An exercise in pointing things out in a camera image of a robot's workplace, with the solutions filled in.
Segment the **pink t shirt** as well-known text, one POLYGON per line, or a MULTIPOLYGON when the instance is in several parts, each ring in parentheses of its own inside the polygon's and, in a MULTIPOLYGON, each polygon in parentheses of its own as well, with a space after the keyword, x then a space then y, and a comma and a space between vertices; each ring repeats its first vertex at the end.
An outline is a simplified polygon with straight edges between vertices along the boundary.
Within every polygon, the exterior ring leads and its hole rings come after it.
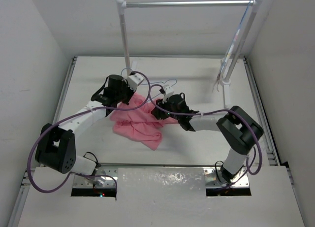
POLYGON ((141 142, 155 151, 162 142, 163 136, 160 131, 167 124, 177 124, 177 120, 167 118, 158 120, 152 114, 154 105, 146 102, 136 110, 115 110, 110 120, 115 122, 113 132, 132 141, 141 142))

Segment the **blue wire hanger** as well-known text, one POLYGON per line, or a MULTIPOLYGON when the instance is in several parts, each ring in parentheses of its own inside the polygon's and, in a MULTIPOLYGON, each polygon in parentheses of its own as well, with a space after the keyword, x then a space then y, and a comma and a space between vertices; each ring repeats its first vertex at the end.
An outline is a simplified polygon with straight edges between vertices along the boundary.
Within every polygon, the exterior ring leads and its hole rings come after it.
MULTIPOLYGON (((127 71, 127 69, 131 69, 131 68, 123 68, 122 70, 121 70, 121 72, 120 72, 120 76, 124 76, 124 71, 127 71)), ((166 86, 166 85, 169 85, 170 87, 173 87, 173 86, 175 86, 176 84, 177 84, 177 79, 176 78, 171 78, 171 79, 167 79, 166 81, 156 81, 156 82, 150 82, 150 84, 152 85, 152 84, 159 84, 159 85, 161 85, 161 86, 166 86)), ((141 83, 140 84, 140 86, 148 86, 148 83, 147 82, 145 82, 145 83, 141 83)), ((157 98, 158 96, 160 96, 162 93, 158 93, 158 94, 156 94, 155 96, 152 96, 152 99, 155 99, 155 98, 157 98)))

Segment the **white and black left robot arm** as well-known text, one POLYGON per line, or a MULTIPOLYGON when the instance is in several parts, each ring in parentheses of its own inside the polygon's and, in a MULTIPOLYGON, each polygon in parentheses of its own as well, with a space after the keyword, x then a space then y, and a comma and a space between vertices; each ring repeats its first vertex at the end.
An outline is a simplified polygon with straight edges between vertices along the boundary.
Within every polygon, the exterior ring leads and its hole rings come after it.
POLYGON ((78 116, 56 126, 46 124, 41 131, 35 160, 62 174, 69 172, 92 175, 97 163, 77 155, 76 140, 95 122, 107 117, 119 103, 128 104, 144 78, 132 73, 127 78, 111 74, 78 111, 78 116))

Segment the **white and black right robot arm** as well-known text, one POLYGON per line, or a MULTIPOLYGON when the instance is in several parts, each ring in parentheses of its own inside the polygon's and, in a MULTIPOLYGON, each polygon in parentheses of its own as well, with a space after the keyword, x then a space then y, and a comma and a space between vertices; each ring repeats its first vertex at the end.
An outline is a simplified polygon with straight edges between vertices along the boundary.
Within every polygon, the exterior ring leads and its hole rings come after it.
POLYGON ((258 145, 264 135, 263 128, 241 107, 233 106, 202 114, 187 106, 183 93, 168 99, 158 99, 151 114, 158 120, 173 118, 185 131, 221 132, 230 146, 228 156, 220 168, 221 178, 227 183, 231 183, 240 172, 252 147, 258 145))

